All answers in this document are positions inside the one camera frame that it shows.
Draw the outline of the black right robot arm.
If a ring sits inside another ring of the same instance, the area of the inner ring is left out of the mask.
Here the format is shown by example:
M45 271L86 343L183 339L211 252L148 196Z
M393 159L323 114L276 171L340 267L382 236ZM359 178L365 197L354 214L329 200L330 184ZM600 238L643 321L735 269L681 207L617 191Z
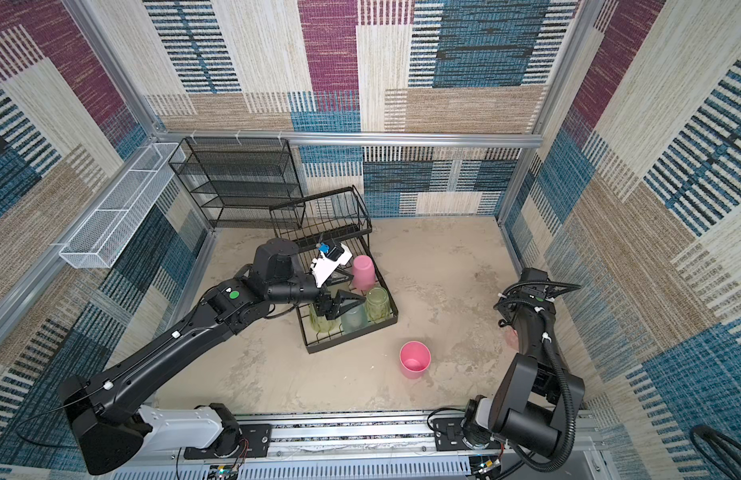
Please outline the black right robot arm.
M524 464L540 472L566 463L586 387L560 354L555 300L579 289L527 267L520 280L500 294L494 305L501 316L499 326L513 330L519 351L496 395L479 395L469 402L462 430L470 448L504 441Z

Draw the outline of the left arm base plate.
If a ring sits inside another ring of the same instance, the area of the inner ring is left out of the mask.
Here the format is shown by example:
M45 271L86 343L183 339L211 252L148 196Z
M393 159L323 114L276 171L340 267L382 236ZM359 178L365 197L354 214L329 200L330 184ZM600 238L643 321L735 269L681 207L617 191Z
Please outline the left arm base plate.
M204 449L186 448L184 460L227 460L263 458L268 455L272 424L244 424L226 428Z

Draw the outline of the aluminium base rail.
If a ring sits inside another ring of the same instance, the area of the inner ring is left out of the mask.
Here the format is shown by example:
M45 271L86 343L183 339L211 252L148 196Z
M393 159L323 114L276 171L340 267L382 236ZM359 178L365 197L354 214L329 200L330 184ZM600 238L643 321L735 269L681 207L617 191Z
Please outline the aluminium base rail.
M272 424L263 458L184 460L184 451L141 453L112 479L539 479L508 446L500 451L438 451L427 424L448 410L243 415Z

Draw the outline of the black mesh shelf unit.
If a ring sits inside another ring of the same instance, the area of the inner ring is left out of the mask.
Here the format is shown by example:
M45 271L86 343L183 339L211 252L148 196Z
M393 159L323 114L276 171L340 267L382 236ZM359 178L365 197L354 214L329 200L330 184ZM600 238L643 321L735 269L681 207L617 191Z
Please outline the black mesh shelf unit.
M214 228L269 228L272 206L304 197L286 140L186 137L168 165Z

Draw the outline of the teal translucent cup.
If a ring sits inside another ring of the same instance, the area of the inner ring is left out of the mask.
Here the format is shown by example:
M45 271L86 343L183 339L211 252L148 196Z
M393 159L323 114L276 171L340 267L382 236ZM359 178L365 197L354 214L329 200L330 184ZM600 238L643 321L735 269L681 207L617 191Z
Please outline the teal translucent cup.
M364 307L364 304L360 304L340 316L340 325L342 325L342 333L344 334L366 328L368 326L368 316L366 316L366 307Z

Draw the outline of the bright green translucent cup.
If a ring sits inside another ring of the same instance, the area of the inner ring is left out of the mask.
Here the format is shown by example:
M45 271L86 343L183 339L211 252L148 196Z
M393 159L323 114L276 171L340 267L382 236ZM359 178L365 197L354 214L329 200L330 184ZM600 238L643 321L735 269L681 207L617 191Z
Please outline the bright green translucent cup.
M380 323L392 315L391 300L388 291L381 286L372 288L366 294L366 315L373 323Z

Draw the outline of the pale green translucent cup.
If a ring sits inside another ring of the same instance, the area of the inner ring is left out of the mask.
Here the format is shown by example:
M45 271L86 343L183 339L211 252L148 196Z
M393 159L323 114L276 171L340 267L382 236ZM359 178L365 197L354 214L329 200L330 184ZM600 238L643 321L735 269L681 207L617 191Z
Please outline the pale green translucent cup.
M352 272L344 268L338 268L337 270L334 270L334 272L332 272L332 275L330 276L330 286L351 284L352 280L354 280L354 275L352 275Z

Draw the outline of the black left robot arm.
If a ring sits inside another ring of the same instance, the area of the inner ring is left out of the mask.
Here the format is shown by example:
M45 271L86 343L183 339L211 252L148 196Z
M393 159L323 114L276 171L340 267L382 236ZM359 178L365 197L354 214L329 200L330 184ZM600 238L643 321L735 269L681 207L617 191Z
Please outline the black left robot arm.
M278 305L314 306L334 320L364 303L364 297L328 291L332 274L350 263L344 242L328 240L304 269L292 240L274 238L256 248L252 263L206 290L182 320L111 368L58 388L62 409L89 474L104 475L140 452L194 449L214 457L240 455L244 436L222 403L189 410L160 410L146 400L206 352L254 322L272 318Z

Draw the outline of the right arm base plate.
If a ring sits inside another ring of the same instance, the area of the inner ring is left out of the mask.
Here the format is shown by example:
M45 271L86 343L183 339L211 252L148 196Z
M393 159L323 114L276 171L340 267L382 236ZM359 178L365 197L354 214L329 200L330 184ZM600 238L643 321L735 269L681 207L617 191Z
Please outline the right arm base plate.
M435 416L427 420L438 451L500 451L506 445L499 436L464 418Z

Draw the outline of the opaque pink cup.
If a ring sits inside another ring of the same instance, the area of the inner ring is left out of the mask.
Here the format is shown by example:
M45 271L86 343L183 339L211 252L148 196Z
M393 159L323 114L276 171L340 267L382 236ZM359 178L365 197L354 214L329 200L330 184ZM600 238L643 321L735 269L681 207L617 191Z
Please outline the opaque pink cup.
M401 371L406 378L421 378L429 369L432 353L426 344L409 341L400 350Z

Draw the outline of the translucent pink cup right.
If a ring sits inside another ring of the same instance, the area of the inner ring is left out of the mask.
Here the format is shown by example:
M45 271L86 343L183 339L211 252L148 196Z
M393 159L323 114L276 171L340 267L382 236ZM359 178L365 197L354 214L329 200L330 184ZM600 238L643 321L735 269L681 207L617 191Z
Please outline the translucent pink cup right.
M520 350L520 340L518 336L518 332L514 330L514 328L506 328L505 330L505 340L508 344L508 346L515 351Z

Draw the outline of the pink cup edge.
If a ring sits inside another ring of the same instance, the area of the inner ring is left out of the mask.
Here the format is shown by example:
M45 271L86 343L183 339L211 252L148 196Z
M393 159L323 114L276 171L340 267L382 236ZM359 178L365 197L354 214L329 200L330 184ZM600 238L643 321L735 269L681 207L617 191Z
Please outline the pink cup edge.
M370 291L377 283L376 267L368 255L359 255L354 258L352 275L354 275L352 286L362 292Z

